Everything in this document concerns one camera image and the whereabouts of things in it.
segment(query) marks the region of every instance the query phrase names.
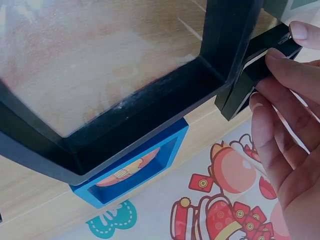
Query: cartoon drawing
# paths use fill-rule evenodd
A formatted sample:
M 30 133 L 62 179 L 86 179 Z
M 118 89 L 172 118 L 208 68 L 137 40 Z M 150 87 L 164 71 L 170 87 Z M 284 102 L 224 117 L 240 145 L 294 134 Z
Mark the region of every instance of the cartoon drawing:
M 98 187 L 107 187 L 129 178 L 130 176 L 132 176 L 133 174 L 137 173 L 139 170 L 144 168 L 148 163 L 150 163 L 151 160 L 156 157 L 159 151 L 160 151 L 160 147 L 149 152 L 148 154 L 139 158 L 138 160 L 132 162 L 128 166 L 125 166 L 124 168 L 115 172 L 114 174 L 106 177 L 105 179 L 98 182 L 96 185 Z
M 231 141 L 230 146 L 236 151 L 244 152 L 253 160 L 261 163 L 254 141 L 252 140 L 250 134 L 246 133 L 242 135 L 239 140 Z
M 170 233 L 173 240 L 271 240 L 271 222 L 256 206 L 235 202 L 223 194 L 204 196 L 198 206 L 183 197 L 173 204 Z
M 244 144 L 244 139 L 251 141 L 247 134 L 238 143 L 243 149 L 250 149 L 248 155 L 255 158 L 253 145 Z M 283 221 L 281 208 L 275 206 L 270 221 L 262 209 L 251 207 L 239 201 L 232 202 L 225 195 L 243 194 L 257 179 L 256 169 L 225 142 L 216 143 L 210 151 L 211 165 L 209 176 L 194 173 L 188 188 L 210 193 L 213 184 L 220 187 L 220 193 L 203 196 L 198 204 L 192 204 L 189 197 L 176 201 L 171 209 L 170 234 L 173 240 L 290 240 Z M 259 190 L 268 200 L 275 199 L 276 193 L 268 180 L 259 180 Z
M 136 221 L 136 208 L 129 200 L 126 200 L 119 204 L 116 209 L 106 211 L 104 214 L 96 216 L 86 223 L 96 237 L 110 239 L 116 229 L 130 229 L 136 224 Z
M 210 158 L 209 176 L 193 174 L 189 183 L 190 189 L 209 193 L 214 182 L 221 192 L 225 190 L 238 194 L 247 191 L 255 183 L 255 168 L 224 141 L 212 146 Z
M 277 198 L 277 194 L 274 190 L 274 188 L 271 186 L 270 182 L 268 182 L 264 177 L 260 177 L 259 180 L 259 189 L 266 199 L 273 200 Z

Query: hand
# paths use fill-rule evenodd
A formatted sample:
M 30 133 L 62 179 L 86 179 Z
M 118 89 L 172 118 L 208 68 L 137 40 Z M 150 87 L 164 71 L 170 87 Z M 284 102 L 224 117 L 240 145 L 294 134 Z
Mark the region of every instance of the hand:
M 294 40 L 320 50 L 320 28 L 292 22 Z M 266 55 L 273 76 L 250 98 L 252 136 L 276 191 L 292 240 L 320 239 L 320 60 L 298 63 L 276 49 Z M 290 91 L 307 103 L 305 107 Z M 303 142 L 288 132 L 274 107 Z

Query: blue photo frame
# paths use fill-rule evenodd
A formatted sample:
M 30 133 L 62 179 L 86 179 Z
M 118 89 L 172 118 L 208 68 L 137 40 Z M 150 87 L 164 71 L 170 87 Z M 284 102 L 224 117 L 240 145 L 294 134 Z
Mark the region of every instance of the blue photo frame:
M 180 119 L 176 123 L 158 133 L 149 141 L 140 145 L 123 158 L 119 159 L 94 177 L 90 178 L 88 181 L 85 181 L 78 186 L 70 185 L 70 188 L 74 194 L 97 209 L 108 205 L 109 203 L 168 169 L 172 165 L 177 155 L 177 152 L 187 133 L 188 127 L 188 123 L 185 121 L 185 119 Z M 113 175 L 117 171 L 123 169 L 124 167 L 159 147 L 160 150 L 156 154 L 155 158 L 129 178 L 110 186 L 96 185 L 100 181 Z

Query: teal cloud pattern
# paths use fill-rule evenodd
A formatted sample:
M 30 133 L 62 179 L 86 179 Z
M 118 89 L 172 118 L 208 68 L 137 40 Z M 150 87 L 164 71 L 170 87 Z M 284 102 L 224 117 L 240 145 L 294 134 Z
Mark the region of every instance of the teal cloud pattern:
M 115 209 L 106 211 L 87 221 L 91 232 L 100 239 L 110 239 L 116 229 L 126 230 L 132 228 L 137 222 L 135 206 L 126 200 Z

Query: transparent acrylic sheet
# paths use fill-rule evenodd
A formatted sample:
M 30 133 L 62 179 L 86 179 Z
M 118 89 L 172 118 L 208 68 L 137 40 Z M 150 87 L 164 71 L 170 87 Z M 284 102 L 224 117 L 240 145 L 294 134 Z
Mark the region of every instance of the transparent acrylic sheet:
M 205 0 L 2 0 L 0 77 L 62 137 L 200 51 Z

